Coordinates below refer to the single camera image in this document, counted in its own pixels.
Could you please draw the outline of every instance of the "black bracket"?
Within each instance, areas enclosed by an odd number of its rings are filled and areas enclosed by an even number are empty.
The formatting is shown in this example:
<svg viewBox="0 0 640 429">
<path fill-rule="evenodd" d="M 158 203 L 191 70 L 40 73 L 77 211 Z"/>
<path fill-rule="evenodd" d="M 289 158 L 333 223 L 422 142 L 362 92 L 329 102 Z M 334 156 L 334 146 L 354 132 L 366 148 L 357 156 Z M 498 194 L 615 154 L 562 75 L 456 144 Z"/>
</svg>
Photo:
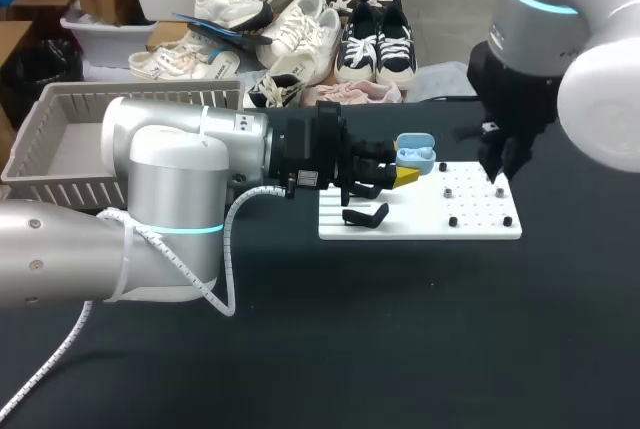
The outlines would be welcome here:
<svg viewBox="0 0 640 429">
<path fill-rule="evenodd" d="M 389 204 L 382 204 L 373 216 L 352 209 L 342 210 L 342 220 L 345 225 L 361 226 L 369 229 L 376 229 L 384 218 L 389 214 Z"/>
</svg>

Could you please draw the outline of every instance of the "white sneaker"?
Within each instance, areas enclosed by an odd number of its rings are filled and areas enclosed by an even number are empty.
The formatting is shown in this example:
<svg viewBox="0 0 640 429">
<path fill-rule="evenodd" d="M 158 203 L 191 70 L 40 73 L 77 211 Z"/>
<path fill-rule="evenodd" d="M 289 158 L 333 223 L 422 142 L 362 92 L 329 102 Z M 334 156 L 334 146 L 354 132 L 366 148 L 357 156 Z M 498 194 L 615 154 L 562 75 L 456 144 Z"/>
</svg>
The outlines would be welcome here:
<svg viewBox="0 0 640 429">
<path fill-rule="evenodd" d="M 295 0 L 263 33 L 273 42 L 258 46 L 256 55 L 267 69 L 283 56 L 296 50 L 305 32 L 306 18 L 314 21 L 322 14 L 324 0 Z"/>
<path fill-rule="evenodd" d="M 129 56 L 129 69 L 142 79 L 175 81 L 213 77 L 206 57 L 194 52 L 170 51 L 159 47 L 153 53 L 138 52 Z"/>
<path fill-rule="evenodd" d="M 187 33 L 179 41 L 163 42 L 154 47 L 154 51 L 159 48 L 164 48 L 169 51 L 178 53 L 182 52 L 195 52 L 208 56 L 213 50 L 217 48 L 217 44 L 204 36 L 201 36 L 197 32 L 188 30 Z"/>
<path fill-rule="evenodd" d="M 273 19 L 269 4 L 259 0 L 196 0 L 193 15 L 236 32 L 257 31 Z"/>
<path fill-rule="evenodd" d="M 284 107 L 309 83 L 316 68 L 313 54 L 300 52 L 281 57 L 244 95 L 245 108 Z"/>
<path fill-rule="evenodd" d="M 340 16 L 335 9 L 327 9 L 314 21 L 306 20 L 307 27 L 296 52 L 310 52 L 316 57 L 316 73 L 309 81 L 310 86 L 324 81 L 333 69 L 333 58 L 340 42 Z"/>
</svg>

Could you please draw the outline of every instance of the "white pegboard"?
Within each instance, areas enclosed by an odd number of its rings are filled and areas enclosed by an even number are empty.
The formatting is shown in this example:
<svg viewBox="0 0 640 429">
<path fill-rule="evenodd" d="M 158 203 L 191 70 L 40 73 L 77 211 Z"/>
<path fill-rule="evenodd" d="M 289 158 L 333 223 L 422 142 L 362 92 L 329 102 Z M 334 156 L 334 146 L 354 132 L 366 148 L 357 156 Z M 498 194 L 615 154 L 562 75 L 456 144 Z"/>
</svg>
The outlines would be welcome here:
<svg viewBox="0 0 640 429">
<path fill-rule="evenodd" d="M 450 198 L 444 196 L 451 189 Z M 504 191 L 497 195 L 498 188 Z M 520 219 L 509 182 L 500 174 L 491 184 L 477 162 L 448 162 L 440 172 L 417 182 L 383 191 L 375 201 L 351 198 L 349 209 L 374 214 L 381 204 L 389 214 L 377 229 L 347 226 L 342 220 L 340 190 L 320 192 L 318 234 L 326 240 L 513 240 L 522 235 Z M 449 218 L 456 217 L 456 227 Z M 504 218 L 512 219 L 505 226 Z"/>
</svg>

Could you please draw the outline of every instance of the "pink shoe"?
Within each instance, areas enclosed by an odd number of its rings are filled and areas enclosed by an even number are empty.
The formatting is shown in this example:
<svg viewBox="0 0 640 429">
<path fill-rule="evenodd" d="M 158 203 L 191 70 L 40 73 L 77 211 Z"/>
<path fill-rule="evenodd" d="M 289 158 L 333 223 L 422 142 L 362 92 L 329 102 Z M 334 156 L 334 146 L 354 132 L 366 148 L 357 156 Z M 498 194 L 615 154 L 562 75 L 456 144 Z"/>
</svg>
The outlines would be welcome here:
<svg viewBox="0 0 640 429">
<path fill-rule="evenodd" d="M 314 106 L 317 101 L 340 104 L 397 104 L 402 94 L 395 82 L 382 86 L 369 81 L 347 82 L 335 86 L 316 86 L 302 92 L 302 106 Z"/>
</svg>

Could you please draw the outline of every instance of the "black trash bag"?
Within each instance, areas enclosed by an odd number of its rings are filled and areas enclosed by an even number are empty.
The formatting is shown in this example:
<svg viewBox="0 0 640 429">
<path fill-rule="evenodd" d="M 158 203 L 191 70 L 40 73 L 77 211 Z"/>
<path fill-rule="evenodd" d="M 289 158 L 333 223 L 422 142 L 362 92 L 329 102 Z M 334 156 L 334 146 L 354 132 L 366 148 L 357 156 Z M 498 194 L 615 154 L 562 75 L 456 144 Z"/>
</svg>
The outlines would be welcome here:
<svg viewBox="0 0 640 429">
<path fill-rule="evenodd" d="M 11 125 L 18 128 L 47 84 L 84 80 L 82 53 L 64 39 L 47 39 L 15 51 L 2 67 L 0 77 L 8 89 L 5 112 Z"/>
</svg>

